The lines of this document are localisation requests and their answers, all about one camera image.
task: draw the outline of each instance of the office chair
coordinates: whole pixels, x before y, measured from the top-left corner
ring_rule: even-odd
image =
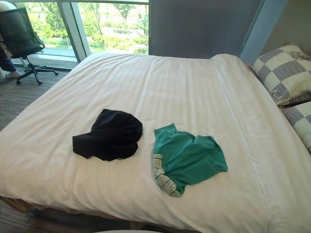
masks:
[[[27,57],[43,50],[45,45],[34,32],[26,8],[0,12],[0,35],[3,44],[11,52],[12,58],[21,57],[28,61],[27,68],[24,70],[25,74],[17,77],[17,84],[20,84],[20,80],[30,74],[34,74],[38,84],[42,84],[38,79],[38,72],[54,72],[58,75],[55,70],[46,69],[46,66],[35,67]]]

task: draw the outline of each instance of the gray and white pillow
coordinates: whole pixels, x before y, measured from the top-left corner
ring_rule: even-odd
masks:
[[[299,47],[268,52],[251,67],[278,106],[311,100],[311,58]]]
[[[311,154],[311,101],[282,110]]]

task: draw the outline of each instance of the black cloth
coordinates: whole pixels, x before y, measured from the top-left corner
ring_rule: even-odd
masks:
[[[142,135],[142,123],[129,113],[104,109],[91,132],[73,136],[73,152],[90,158],[114,160],[132,156]]]

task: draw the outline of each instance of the glass window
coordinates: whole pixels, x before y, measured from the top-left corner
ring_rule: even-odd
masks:
[[[149,2],[149,0],[117,0],[117,1]]]
[[[91,52],[148,54],[149,6],[80,2]]]
[[[43,41],[44,54],[74,57],[74,52],[56,2],[16,2],[26,7],[34,31]]]

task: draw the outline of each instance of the teal t-shirt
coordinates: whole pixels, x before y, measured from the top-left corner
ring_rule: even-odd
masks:
[[[188,184],[228,171],[222,149],[212,136],[177,131],[174,124],[155,130],[153,169],[159,186],[180,197]]]

